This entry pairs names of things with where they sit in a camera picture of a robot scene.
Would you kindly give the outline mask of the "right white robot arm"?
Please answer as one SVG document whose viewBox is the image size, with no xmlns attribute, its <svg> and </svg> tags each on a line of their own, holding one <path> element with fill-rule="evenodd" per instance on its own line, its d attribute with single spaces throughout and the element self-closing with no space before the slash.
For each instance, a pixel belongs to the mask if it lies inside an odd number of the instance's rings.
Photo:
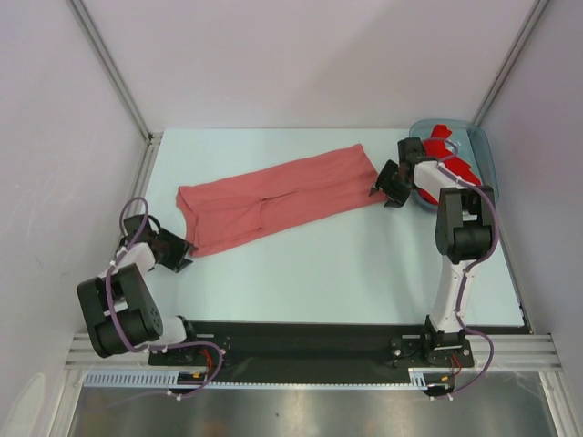
<svg viewBox="0 0 583 437">
<path fill-rule="evenodd" d="M 427 155 L 419 137 L 400 140 L 397 150 L 398 160 L 384 164 L 370 193 L 383 194 L 387 208 L 402 207 L 418 190 L 438 200 L 435 245 L 442 256 L 442 270 L 420 353 L 427 363 L 441 365 L 471 331 L 465 325 L 470 285 L 478 266 L 493 255 L 499 241 L 494 190 L 447 168 L 452 156 Z"/>
</svg>

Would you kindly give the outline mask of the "salmon pink t shirt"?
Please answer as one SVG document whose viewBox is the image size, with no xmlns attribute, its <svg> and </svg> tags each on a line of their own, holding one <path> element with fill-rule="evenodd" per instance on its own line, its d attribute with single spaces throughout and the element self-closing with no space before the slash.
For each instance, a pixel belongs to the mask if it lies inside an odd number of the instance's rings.
<svg viewBox="0 0 583 437">
<path fill-rule="evenodd" d="M 190 255 L 205 257 L 315 220 L 382 202 L 363 146 L 336 149 L 197 186 L 180 186 Z"/>
</svg>

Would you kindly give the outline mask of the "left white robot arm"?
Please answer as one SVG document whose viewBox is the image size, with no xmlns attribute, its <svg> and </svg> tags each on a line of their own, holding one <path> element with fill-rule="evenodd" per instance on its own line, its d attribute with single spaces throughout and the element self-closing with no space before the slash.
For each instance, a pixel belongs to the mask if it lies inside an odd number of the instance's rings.
<svg viewBox="0 0 583 437">
<path fill-rule="evenodd" d="M 109 267 L 77 286 L 94 351 L 108 358 L 147 346 L 169 346 L 179 362 L 194 362 L 201 353 L 200 340 L 188 333 L 183 317 L 160 314 L 145 277 L 157 265 L 181 272 L 191 263 L 187 256 L 195 247 L 152 216 L 123 218 L 121 228 L 123 237 Z"/>
</svg>

